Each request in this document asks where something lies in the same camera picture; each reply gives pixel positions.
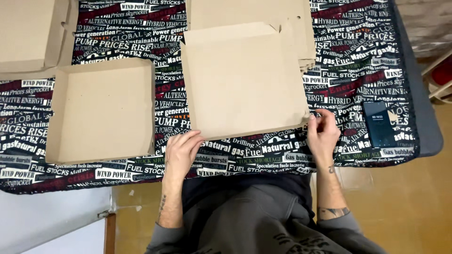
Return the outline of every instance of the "floor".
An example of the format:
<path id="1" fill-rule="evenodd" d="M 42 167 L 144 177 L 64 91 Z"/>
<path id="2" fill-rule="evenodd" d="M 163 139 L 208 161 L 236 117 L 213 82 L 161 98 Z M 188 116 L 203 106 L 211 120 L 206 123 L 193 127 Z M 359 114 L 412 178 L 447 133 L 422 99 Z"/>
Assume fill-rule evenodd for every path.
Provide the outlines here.
<path id="1" fill-rule="evenodd" d="M 452 106 L 435 107 L 444 135 L 438 155 L 396 167 L 337 170 L 364 234 L 388 253 L 452 253 Z M 315 195 L 314 180 L 315 176 L 311 182 Z M 157 217 L 160 188 L 161 183 L 113 188 L 116 254 L 144 253 Z"/>

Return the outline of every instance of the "hand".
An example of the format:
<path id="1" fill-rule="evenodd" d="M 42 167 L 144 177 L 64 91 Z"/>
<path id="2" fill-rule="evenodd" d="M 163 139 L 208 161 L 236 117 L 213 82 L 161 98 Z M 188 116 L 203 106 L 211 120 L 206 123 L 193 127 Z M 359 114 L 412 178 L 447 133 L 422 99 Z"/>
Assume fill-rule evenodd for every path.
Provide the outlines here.
<path id="1" fill-rule="evenodd" d="M 335 116 L 327 109 L 316 109 L 322 117 L 309 116 L 308 146 L 319 168 L 328 168 L 333 164 L 333 151 L 340 136 Z"/>
<path id="2" fill-rule="evenodd" d="M 165 153 L 164 181 L 184 181 L 185 176 L 195 160 L 199 147 L 204 142 L 201 131 L 190 131 L 168 139 Z"/>

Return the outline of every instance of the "gray sweatshirt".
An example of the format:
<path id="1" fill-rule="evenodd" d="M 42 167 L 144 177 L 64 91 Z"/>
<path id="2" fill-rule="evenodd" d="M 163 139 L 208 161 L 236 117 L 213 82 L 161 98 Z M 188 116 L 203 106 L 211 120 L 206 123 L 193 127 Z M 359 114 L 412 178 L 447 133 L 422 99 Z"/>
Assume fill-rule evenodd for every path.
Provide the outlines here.
<path id="1" fill-rule="evenodd" d="M 223 196 L 190 208 L 182 228 L 156 224 L 146 254 L 385 253 L 363 236 L 352 213 L 313 226 L 298 197 L 276 186 L 253 185 L 225 202 Z"/>

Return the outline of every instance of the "smartphone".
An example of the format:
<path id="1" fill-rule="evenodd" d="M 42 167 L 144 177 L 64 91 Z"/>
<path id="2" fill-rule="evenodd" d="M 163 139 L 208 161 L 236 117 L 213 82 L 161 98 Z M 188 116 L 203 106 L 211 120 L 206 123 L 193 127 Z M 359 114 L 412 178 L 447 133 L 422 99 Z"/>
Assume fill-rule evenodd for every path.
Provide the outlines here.
<path id="1" fill-rule="evenodd" d="M 394 130 L 391 127 L 385 102 L 363 102 L 363 109 L 372 147 L 396 147 Z"/>

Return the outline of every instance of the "black patterned fabric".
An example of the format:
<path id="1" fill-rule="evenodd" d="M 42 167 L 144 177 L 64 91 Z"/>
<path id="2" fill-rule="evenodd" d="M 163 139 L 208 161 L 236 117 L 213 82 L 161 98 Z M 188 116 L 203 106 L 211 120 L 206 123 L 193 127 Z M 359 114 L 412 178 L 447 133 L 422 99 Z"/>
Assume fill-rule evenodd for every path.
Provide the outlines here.
<path id="1" fill-rule="evenodd" d="M 311 112 L 326 108 L 336 115 L 342 131 L 334 151 L 336 166 L 391 166 L 419 154 L 393 4 L 311 0 L 317 58 L 303 81 Z M 156 153 L 109 162 L 46 164 L 54 79 L 0 81 L 0 188 L 6 192 L 33 194 L 161 181 L 166 141 L 190 130 L 179 47 L 186 30 L 183 0 L 80 2 L 78 23 L 73 64 L 125 57 L 155 63 Z M 386 102 L 397 148 L 371 147 L 362 111 L 365 101 Z M 315 172 L 306 129 L 206 141 L 187 178 L 260 172 Z"/>

